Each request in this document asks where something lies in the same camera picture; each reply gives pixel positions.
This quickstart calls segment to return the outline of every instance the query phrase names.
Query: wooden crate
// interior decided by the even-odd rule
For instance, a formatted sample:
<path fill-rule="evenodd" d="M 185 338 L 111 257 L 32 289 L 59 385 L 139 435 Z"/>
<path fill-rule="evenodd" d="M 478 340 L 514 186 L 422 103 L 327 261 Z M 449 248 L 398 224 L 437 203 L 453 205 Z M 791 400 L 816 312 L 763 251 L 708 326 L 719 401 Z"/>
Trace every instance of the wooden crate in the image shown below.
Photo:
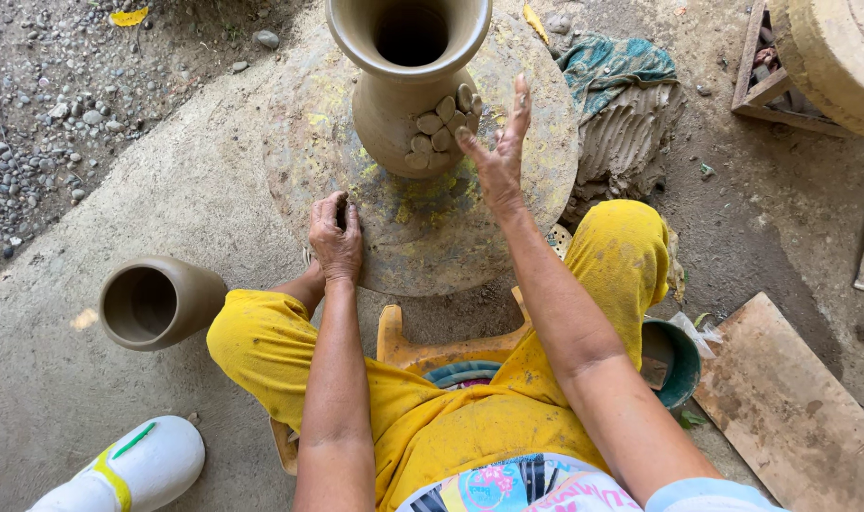
<path fill-rule="evenodd" d="M 767 10 L 766 0 L 755 0 L 752 6 L 752 15 L 748 20 L 748 34 L 745 37 L 742 60 L 739 62 L 739 76 L 733 96 L 733 112 L 750 118 L 784 123 L 834 137 L 853 136 L 854 133 L 830 119 L 808 116 L 798 112 L 774 110 L 766 106 L 772 100 L 792 89 L 793 85 L 786 73 L 786 68 L 782 65 L 770 76 L 752 85 L 754 56 L 761 41 L 761 27 L 771 28 L 770 13 Z"/>

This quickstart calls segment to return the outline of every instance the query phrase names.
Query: colorful shirt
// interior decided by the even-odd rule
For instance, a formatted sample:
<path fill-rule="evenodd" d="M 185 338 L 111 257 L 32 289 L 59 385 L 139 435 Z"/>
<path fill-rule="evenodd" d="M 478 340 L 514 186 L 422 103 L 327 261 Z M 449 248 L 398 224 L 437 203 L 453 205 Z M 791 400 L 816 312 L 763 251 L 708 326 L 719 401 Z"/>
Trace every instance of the colorful shirt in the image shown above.
<path fill-rule="evenodd" d="M 610 512 L 642 510 L 615 479 L 572 457 L 534 454 L 465 471 L 413 493 L 397 512 Z M 689 478 L 666 485 L 646 512 L 772 512 L 747 485 Z"/>

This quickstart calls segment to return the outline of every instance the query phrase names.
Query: orange stool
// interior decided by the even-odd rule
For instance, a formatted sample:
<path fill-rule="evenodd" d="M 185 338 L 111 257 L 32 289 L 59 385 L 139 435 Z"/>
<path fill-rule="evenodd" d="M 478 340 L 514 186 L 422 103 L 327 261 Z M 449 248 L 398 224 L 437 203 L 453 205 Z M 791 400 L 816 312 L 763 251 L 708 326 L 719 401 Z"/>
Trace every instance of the orange stool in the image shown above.
<path fill-rule="evenodd" d="M 404 321 L 400 306 L 387 305 L 381 311 L 378 319 L 378 341 L 377 357 L 381 363 L 385 363 L 412 374 L 424 376 L 429 372 L 454 363 L 465 361 L 491 361 L 493 363 L 504 363 L 507 356 L 511 354 L 517 343 L 533 326 L 527 307 L 524 305 L 524 297 L 520 294 L 520 288 L 515 286 L 511 289 L 514 300 L 520 312 L 524 315 L 524 324 L 517 331 L 491 336 L 488 338 L 477 338 L 466 342 L 450 342 L 434 345 L 423 345 L 410 343 L 404 338 Z M 296 459 L 299 454 L 299 435 L 287 424 L 277 422 L 269 418 L 271 432 L 277 444 L 277 453 L 280 456 L 281 465 L 288 475 L 296 475 Z"/>

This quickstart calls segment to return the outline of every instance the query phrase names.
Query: pottery wheel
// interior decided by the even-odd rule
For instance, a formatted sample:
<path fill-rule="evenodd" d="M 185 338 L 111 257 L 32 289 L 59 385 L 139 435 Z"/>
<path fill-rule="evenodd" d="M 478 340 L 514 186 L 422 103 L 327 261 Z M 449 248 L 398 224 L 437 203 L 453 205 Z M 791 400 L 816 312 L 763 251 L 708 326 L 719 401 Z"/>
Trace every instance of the pottery wheel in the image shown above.
<path fill-rule="evenodd" d="M 349 191 L 363 227 L 360 286 L 425 297 L 487 283 L 510 269 L 506 242 L 483 203 L 476 167 L 464 157 L 438 177 L 410 180 L 369 157 L 350 102 L 361 71 L 326 25 L 290 54 L 268 107 L 268 185 L 294 236 L 308 246 L 313 201 Z M 546 233 L 561 215 L 578 167 L 571 95 L 549 51 L 528 26 L 493 10 L 467 70 L 485 102 L 478 136 L 492 144 L 513 105 L 513 77 L 527 76 L 532 126 L 522 165 L 527 206 Z"/>

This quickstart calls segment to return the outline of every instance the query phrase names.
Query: white boot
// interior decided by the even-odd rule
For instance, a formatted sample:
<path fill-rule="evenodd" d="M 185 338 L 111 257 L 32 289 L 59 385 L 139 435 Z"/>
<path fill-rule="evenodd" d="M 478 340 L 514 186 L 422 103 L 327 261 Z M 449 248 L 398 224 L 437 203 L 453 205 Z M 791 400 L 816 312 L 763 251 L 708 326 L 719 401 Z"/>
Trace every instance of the white boot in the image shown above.
<path fill-rule="evenodd" d="M 204 466 L 198 430 L 179 416 L 135 427 L 28 512 L 151 512 L 192 486 Z"/>

